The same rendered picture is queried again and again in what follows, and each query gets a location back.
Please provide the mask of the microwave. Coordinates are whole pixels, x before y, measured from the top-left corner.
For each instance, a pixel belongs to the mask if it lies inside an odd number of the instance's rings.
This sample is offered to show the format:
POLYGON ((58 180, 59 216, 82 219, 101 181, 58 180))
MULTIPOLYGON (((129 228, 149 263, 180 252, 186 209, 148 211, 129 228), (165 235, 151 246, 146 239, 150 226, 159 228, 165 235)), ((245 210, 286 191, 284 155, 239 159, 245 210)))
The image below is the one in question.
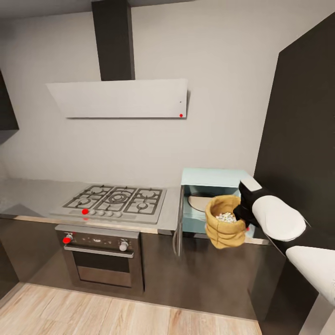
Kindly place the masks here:
POLYGON ((173 236, 176 263, 181 264, 183 216, 205 218, 208 202, 215 196, 236 195, 240 179, 249 176, 244 170, 183 168, 177 229, 173 236))

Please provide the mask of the popcorn bag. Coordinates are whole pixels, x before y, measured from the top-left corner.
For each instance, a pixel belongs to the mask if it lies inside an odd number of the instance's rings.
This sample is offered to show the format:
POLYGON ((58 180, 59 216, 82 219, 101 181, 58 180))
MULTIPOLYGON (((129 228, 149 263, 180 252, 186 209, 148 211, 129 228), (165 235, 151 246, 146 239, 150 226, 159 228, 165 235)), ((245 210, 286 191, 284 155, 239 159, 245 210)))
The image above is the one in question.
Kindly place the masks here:
POLYGON ((236 195, 222 195, 213 197, 206 207, 206 234, 212 244, 218 248, 237 247, 244 243, 246 221, 241 219, 234 222, 219 220, 217 217, 229 213, 240 204, 241 198, 236 195))

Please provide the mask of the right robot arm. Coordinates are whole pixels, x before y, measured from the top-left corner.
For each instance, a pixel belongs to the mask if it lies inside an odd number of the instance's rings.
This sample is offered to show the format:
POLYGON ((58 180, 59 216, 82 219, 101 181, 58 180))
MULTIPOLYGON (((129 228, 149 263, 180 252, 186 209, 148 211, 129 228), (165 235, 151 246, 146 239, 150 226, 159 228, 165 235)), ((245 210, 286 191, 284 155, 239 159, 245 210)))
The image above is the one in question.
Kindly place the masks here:
POLYGON ((335 238, 312 228, 301 213, 283 202, 253 176, 240 179, 236 221, 261 226, 313 287, 335 309, 335 238))

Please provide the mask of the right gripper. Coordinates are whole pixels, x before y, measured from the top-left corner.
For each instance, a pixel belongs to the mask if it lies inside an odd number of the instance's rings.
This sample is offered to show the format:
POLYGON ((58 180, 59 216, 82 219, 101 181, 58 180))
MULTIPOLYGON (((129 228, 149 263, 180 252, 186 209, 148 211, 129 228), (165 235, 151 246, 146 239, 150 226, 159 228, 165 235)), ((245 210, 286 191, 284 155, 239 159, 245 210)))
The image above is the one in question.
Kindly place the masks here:
POLYGON ((245 220, 247 228, 250 224, 259 227, 259 223, 255 218, 254 214, 252 213, 251 209, 244 208, 242 205, 237 205, 233 210, 233 214, 235 215, 236 221, 240 220, 240 218, 245 220))

